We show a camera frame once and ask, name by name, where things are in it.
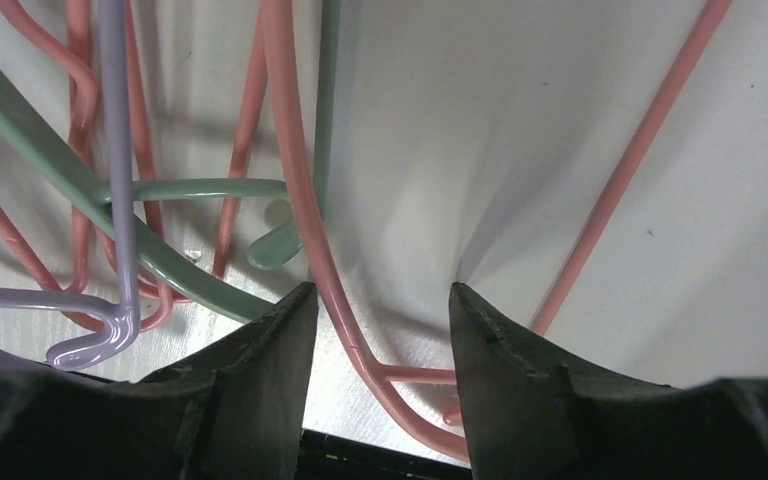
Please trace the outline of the lilac plastic hanger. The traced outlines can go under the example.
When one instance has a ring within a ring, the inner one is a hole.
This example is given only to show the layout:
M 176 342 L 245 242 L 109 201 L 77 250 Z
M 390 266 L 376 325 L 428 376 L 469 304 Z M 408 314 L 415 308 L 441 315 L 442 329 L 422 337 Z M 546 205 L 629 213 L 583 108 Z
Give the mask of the lilac plastic hanger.
M 0 308 L 77 312 L 95 315 L 101 320 L 98 331 L 49 348 L 46 353 L 48 364 L 64 371 L 88 368 L 122 353 L 140 332 L 124 14 L 122 1 L 104 1 L 99 6 L 103 105 L 109 141 L 119 301 L 112 304 L 79 293 L 0 289 Z

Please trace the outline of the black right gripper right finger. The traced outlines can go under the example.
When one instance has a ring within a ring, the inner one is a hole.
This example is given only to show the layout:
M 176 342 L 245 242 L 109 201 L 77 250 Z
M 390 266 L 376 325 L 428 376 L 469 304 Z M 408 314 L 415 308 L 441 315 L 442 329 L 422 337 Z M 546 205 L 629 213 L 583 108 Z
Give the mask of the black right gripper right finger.
M 587 361 L 452 285 L 477 479 L 768 479 L 768 378 L 680 389 Z

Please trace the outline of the green plastic hanger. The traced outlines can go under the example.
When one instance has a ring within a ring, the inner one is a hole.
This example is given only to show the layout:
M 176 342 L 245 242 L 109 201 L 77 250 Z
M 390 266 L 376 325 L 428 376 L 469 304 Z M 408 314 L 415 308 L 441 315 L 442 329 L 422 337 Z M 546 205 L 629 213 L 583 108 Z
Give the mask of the green plastic hanger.
M 290 13 L 276 20 L 272 7 L 282 6 Z M 266 44 L 267 67 L 275 68 L 279 60 L 272 47 L 280 39 L 284 45 L 294 33 L 291 1 L 261 1 L 264 40 Z M 336 43 L 338 41 L 340 1 L 324 1 L 321 20 L 320 46 L 320 86 L 326 80 L 335 80 L 334 69 L 326 73 L 326 66 L 336 65 Z M 332 138 L 333 88 L 329 94 L 318 93 L 317 107 L 327 106 L 325 123 L 319 122 L 320 109 L 317 110 L 317 126 L 313 155 L 313 187 L 316 192 L 327 193 L 327 181 L 330 171 L 330 142 Z M 92 223 L 107 235 L 113 235 L 113 218 L 108 204 L 112 201 L 112 190 L 108 183 L 85 165 L 79 156 L 50 127 L 33 106 L 0 69 L 0 133 L 7 139 L 25 160 L 30 163 L 46 180 L 52 184 L 67 200 L 78 208 Z M 287 187 L 282 182 L 266 179 L 231 179 L 206 178 L 186 179 L 181 181 L 136 182 L 134 187 L 137 201 L 185 200 L 210 195 L 230 195 L 245 197 L 253 195 L 264 197 L 271 194 L 287 194 Z M 220 315 L 234 319 L 242 324 L 248 323 L 266 314 L 275 303 L 258 298 L 243 290 L 213 277 L 206 271 L 191 264 L 172 249 L 158 234 L 152 232 L 146 224 L 136 220 L 136 246 L 138 261 L 153 275 L 159 277 L 175 291 L 187 299 L 209 308 Z

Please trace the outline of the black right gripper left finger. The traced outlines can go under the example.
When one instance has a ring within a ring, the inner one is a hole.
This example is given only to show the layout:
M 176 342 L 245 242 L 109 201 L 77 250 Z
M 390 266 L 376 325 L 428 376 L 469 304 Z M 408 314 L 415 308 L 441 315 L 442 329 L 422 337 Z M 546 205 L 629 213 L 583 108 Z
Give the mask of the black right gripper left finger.
M 301 283 L 135 383 L 0 350 L 0 479 L 291 478 L 316 317 Z

